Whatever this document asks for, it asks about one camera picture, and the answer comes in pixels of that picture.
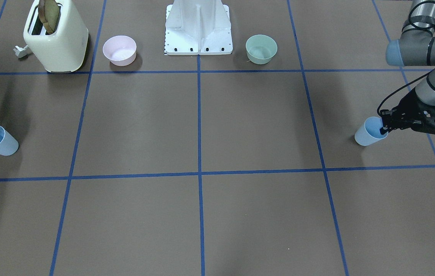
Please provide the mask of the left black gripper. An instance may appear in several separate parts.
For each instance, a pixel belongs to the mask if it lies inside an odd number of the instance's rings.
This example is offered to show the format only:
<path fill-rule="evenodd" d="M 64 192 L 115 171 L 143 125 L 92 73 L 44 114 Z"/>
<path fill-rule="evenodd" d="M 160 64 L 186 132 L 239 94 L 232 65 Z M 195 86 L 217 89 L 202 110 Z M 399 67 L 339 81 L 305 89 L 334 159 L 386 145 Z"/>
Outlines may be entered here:
<path fill-rule="evenodd" d="M 379 116 L 383 122 L 380 135 L 397 129 L 435 135 L 435 105 L 422 102 L 415 92 L 409 92 L 395 108 L 379 110 Z"/>

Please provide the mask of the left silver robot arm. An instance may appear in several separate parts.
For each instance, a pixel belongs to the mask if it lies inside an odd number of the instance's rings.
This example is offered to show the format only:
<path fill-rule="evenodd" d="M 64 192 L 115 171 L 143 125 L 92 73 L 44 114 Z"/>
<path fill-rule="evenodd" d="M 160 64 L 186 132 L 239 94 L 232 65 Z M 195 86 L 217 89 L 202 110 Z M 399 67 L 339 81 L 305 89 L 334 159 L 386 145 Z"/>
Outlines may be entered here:
<path fill-rule="evenodd" d="M 431 66 L 432 70 L 415 80 L 416 86 L 396 107 L 377 108 L 382 119 L 379 132 L 412 129 L 435 135 L 435 0 L 414 0 L 400 38 L 386 49 L 389 65 Z"/>

